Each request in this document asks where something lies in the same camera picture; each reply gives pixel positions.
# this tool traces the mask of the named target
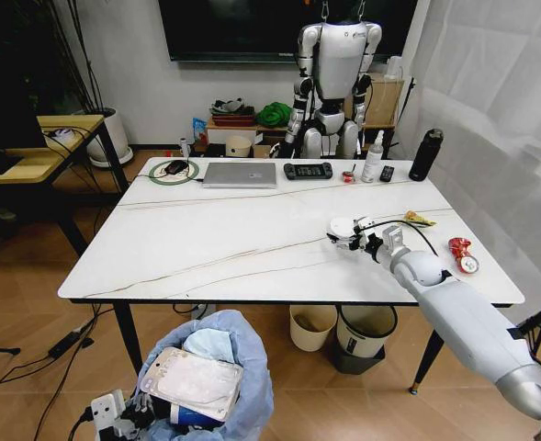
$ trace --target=small bottle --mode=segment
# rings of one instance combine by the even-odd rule
[[[439,129],[431,129],[425,133],[409,172],[409,177],[413,181],[423,181],[427,177],[443,140],[444,133]]]
[[[186,142],[186,138],[180,139],[180,150],[185,158],[190,156],[190,147],[188,146],[188,142]]]
[[[364,170],[362,170],[362,179],[364,182],[374,181],[378,173],[380,173],[380,162],[382,161],[382,137],[384,136],[384,130],[380,130],[377,135],[377,139],[374,144],[368,149],[366,153],[366,161],[364,162]]]

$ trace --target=computer mouse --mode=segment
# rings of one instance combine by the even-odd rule
[[[164,171],[168,175],[176,175],[176,174],[182,172],[187,167],[188,167],[188,161],[182,161],[180,159],[176,159],[176,160],[172,161],[171,163],[169,163],[169,165],[167,165],[164,168]]]

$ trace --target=mouse pad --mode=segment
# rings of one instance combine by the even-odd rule
[[[164,168],[166,168],[169,163],[176,160],[177,158],[164,161],[163,163],[157,164],[152,170],[150,170],[150,179],[152,182],[161,186],[177,186],[178,184],[184,184],[185,182],[197,177],[198,165],[192,161],[188,161],[188,167],[182,172],[179,172],[176,175],[168,175],[164,171]]]

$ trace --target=blue trash bag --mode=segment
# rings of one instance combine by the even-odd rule
[[[213,431],[196,430],[179,435],[170,420],[156,421],[148,430],[152,441],[243,441],[258,439],[268,418],[274,410],[272,380],[266,367],[266,352],[262,339],[239,311],[219,311],[203,320],[181,324],[160,340],[141,367],[137,389],[148,368],[167,346],[181,347],[186,338],[199,329],[219,329],[230,333],[235,361],[242,366],[243,376],[240,397],[230,416],[221,427]]]

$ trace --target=red can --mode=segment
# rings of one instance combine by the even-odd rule
[[[353,184],[355,182],[354,172],[342,172],[342,179],[346,184]]]
[[[472,245],[471,241],[463,237],[455,237],[450,239],[447,245],[450,247],[460,271],[472,274],[479,270],[479,261],[468,252],[468,247]]]

